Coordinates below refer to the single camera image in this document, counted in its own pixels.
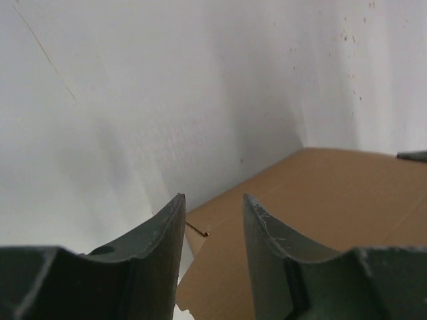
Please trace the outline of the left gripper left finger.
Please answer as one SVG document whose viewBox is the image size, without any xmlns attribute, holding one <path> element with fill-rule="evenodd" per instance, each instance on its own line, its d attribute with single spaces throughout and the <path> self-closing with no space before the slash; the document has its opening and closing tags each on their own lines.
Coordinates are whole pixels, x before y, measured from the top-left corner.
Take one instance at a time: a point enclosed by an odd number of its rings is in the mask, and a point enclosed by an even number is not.
<svg viewBox="0 0 427 320">
<path fill-rule="evenodd" d="M 171 319 L 185 196 L 88 254 L 59 246 L 1 248 L 2 319 Z"/>
</svg>

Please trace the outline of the brown cardboard box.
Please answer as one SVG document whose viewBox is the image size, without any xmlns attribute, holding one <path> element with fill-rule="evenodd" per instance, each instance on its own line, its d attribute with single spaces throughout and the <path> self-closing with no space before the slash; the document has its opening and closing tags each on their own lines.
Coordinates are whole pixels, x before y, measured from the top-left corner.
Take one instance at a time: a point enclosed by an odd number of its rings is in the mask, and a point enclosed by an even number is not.
<svg viewBox="0 0 427 320">
<path fill-rule="evenodd" d="M 195 319 L 255 317 L 243 196 L 323 245 L 426 244 L 426 165 L 391 155 L 305 148 L 190 211 L 194 260 L 176 301 Z"/>
</svg>

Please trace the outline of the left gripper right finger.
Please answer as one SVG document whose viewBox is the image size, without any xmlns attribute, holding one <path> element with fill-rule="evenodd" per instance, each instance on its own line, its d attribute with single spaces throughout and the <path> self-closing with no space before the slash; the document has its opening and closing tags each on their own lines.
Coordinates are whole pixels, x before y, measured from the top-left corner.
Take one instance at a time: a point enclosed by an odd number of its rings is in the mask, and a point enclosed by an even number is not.
<svg viewBox="0 0 427 320">
<path fill-rule="evenodd" d="M 426 248 L 339 252 L 243 198 L 244 238 L 257 319 L 425 319 Z"/>
</svg>

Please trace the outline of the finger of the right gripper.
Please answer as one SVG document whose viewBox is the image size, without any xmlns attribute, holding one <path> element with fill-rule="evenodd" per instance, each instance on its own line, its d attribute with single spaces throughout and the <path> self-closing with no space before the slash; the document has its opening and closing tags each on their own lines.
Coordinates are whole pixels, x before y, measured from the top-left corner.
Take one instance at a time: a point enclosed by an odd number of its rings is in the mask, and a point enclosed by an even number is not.
<svg viewBox="0 0 427 320">
<path fill-rule="evenodd" d="M 427 162 L 427 151 L 401 152 L 396 157 L 407 161 Z"/>
</svg>

